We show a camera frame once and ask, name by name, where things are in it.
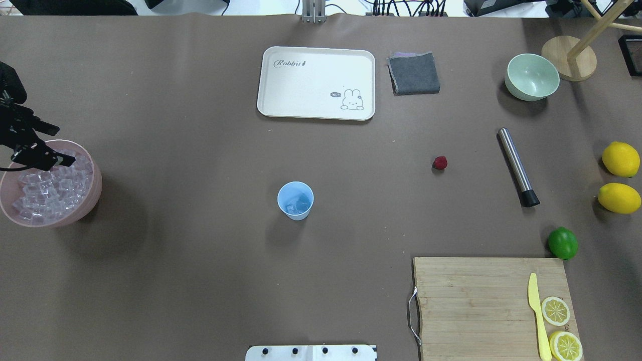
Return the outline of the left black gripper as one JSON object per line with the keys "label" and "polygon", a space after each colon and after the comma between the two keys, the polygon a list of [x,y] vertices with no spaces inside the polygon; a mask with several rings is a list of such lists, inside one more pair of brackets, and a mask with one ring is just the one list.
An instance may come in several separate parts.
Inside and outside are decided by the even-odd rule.
{"label": "left black gripper", "polygon": [[43,122],[34,112],[23,106],[27,93],[14,68],[1,63],[1,118],[2,145],[13,151],[11,161],[21,167],[2,167],[2,171],[39,169],[49,171],[55,166],[70,167],[76,158],[57,153],[39,138],[37,132],[56,135],[58,126]]}

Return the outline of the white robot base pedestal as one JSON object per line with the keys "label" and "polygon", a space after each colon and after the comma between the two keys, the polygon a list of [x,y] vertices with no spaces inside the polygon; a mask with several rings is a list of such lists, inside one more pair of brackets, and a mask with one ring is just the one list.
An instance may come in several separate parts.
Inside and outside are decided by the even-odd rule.
{"label": "white robot base pedestal", "polygon": [[248,348],[245,360],[378,360],[375,345],[255,345]]}

